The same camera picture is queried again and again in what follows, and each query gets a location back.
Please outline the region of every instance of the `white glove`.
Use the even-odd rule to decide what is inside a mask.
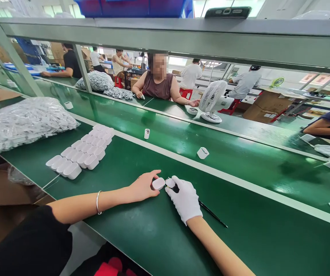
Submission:
[[[198,195],[192,183],[180,180],[176,176],[173,176],[172,180],[178,185],[179,193],[174,192],[169,187],[165,187],[165,191],[172,199],[184,224],[187,225],[187,220],[193,217],[203,217],[200,204],[198,203]]]

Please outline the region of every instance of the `fan base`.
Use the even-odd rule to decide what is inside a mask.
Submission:
[[[221,123],[223,121],[218,115],[212,114],[210,112],[202,113],[201,117],[210,123]]]

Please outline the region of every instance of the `silver bracelet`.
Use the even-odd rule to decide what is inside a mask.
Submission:
[[[102,191],[99,191],[98,193],[97,193],[97,197],[96,197],[96,209],[97,209],[97,214],[98,215],[101,215],[102,214],[102,212],[100,212],[99,211],[99,196],[100,196],[100,193],[101,193]]]

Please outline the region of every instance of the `hand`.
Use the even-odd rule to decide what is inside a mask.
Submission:
[[[191,107],[198,107],[200,105],[200,99],[189,101],[188,105],[190,105]]]
[[[158,179],[157,174],[161,170],[147,172],[137,178],[129,187],[127,187],[128,203],[145,200],[149,197],[155,197],[160,194],[160,191],[151,189],[153,179]]]
[[[51,74],[49,72],[41,72],[42,77],[51,77]]]
[[[142,98],[142,95],[143,95],[143,93],[142,93],[142,92],[138,92],[138,93],[136,93],[135,95],[136,95],[136,97],[137,97],[138,99],[141,99],[141,98]]]
[[[172,179],[178,185],[179,193],[175,193],[169,187],[165,187],[165,191],[172,199],[184,224],[187,225],[187,221],[191,218],[197,216],[203,217],[201,207],[198,203],[198,195],[192,183],[180,180],[176,176],[173,176]]]

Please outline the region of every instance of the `tray of white cases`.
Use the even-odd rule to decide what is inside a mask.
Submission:
[[[58,174],[76,179],[82,169],[93,170],[105,156],[105,150],[114,136],[114,129],[97,124],[80,140],[67,147],[60,155],[46,162]]]

